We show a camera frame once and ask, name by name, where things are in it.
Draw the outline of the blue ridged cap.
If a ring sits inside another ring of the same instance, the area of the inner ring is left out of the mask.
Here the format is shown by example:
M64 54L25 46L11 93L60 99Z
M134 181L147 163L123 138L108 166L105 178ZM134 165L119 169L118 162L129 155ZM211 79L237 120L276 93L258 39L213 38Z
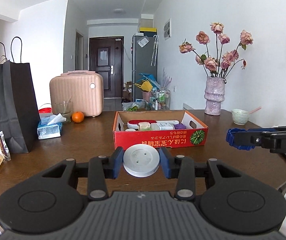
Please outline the blue ridged cap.
M235 134L238 133L238 132L246 132L245 129L239 129L239 128L231 128L231 129L228 129L227 131L227 135L226 135L226 142L229 143L230 146L238 149L238 150L246 150L246 151L249 151L249 150L252 150L255 148L255 146L247 146L247 145L238 145L235 143Z

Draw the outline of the white lid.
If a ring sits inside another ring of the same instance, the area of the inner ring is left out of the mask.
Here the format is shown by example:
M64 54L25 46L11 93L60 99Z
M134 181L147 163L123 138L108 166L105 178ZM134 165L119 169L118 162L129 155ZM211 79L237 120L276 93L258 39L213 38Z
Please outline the white lid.
M138 178L153 175L160 163L158 151L150 145L136 144L125 150L123 166L127 173Z

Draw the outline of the cream square box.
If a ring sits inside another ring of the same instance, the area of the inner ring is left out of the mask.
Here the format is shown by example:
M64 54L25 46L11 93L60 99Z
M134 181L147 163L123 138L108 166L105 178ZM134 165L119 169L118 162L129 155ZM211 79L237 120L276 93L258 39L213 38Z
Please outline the cream square box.
M139 122L138 128L140 131L150 131L151 130L151 124L149 122Z

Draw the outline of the small white ridged cap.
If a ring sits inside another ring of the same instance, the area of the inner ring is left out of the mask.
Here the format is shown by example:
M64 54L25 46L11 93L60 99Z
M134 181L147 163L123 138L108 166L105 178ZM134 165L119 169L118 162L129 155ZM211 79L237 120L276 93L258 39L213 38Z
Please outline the small white ridged cap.
M135 132L135 131L136 131L136 129L128 128L128 129L126 129L125 131L126 131L126 132Z

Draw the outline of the pink spoon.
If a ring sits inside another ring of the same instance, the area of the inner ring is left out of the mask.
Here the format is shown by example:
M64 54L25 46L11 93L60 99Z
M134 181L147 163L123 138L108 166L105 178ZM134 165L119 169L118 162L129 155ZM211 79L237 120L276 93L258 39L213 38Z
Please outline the pink spoon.
M259 111L261 108L262 108L261 106L260 106L260 107L257 107L256 109L254 109L254 110L252 110L252 111L249 111L247 114L251 115L251 114L253 114L253 113Z

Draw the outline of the red cardboard box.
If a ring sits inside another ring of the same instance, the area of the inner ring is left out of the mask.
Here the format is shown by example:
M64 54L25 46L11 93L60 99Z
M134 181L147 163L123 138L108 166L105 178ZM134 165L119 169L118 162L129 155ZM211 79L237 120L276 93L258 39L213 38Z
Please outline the red cardboard box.
M171 130L129 130L129 121L179 121L184 129ZM149 145L154 148L203 146L208 135L208 126L189 111L145 111L116 112L113 125L114 147L128 149L136 144Z

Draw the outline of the pink ceramic vase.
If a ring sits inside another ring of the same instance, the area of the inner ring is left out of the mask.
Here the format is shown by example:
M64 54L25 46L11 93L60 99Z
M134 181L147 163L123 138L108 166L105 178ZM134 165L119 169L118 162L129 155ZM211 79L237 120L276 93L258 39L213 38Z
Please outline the pink ceramic vase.
M219 116L221 103L225 100L225 81L219 77L207 77L204 98L206 99L205 114Z

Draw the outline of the purple item in box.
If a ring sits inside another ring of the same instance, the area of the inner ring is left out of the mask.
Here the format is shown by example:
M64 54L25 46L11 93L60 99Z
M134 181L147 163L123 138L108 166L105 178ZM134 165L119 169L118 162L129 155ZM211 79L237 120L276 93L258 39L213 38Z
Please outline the purple item in box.
M175 129L186 129L186 126L184 124L175 124L174 128Z

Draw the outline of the clear glass cup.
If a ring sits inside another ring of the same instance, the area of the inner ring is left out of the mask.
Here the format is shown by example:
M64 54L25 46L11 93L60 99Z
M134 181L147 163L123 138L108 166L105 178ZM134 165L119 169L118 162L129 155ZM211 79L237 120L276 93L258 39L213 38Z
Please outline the clear glass cup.
M55 103L55 111L57 114L60 113L63 117L66 118L65 123L71 122L72 110L73 105L70 100Z

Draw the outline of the white tube in box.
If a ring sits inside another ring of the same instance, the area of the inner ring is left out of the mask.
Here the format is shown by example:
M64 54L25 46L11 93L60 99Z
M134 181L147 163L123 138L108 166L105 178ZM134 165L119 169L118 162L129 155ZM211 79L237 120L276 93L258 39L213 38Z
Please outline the white tube in box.
M156 125L161 131L168 131L175 129L175 126L179 124L178 120L161 120L157 121Z

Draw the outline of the black paper bag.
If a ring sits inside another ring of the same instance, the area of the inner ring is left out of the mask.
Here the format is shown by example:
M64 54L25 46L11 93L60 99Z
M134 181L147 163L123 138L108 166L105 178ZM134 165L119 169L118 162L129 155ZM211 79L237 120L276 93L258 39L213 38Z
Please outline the black paper bag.
M29 153L40 122L29 63L0 62L0 131L9 152Z

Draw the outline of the pink suitcase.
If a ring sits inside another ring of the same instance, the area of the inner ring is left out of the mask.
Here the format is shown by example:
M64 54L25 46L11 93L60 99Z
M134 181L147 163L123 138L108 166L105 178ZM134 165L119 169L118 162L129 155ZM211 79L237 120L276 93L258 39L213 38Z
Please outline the pink suitcase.
M85 116L96 117L103 111L103 77L95 71L73 70L50 80L52 112L57 114L56 105L71 101L73 111Z

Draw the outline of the grey refrigerator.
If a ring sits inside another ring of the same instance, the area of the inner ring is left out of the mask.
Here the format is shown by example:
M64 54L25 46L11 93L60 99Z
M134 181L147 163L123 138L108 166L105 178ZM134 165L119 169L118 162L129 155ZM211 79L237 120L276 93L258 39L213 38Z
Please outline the grey refrigerator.
M157 77L156 51L154 48L156 32L143 31L132 37L132 101L142 99L142 91L136 87L144 75Z

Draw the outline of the dark brown door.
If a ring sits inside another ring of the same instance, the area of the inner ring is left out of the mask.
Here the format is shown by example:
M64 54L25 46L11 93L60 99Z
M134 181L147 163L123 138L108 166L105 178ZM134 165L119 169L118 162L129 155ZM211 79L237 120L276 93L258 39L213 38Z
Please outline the dark brown door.
M89 39L89 68L103 77L105 98L121 98L123 90L123 37Z

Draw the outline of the yellow box on fridge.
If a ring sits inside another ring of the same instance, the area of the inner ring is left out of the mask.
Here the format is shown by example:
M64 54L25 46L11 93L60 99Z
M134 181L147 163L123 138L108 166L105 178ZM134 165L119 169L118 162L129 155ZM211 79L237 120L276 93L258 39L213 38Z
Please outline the yellow box on fridge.
M150 27L140 27L139 28L139 31L140 32L154 32L156 33L157 32L157 28L150 28Z

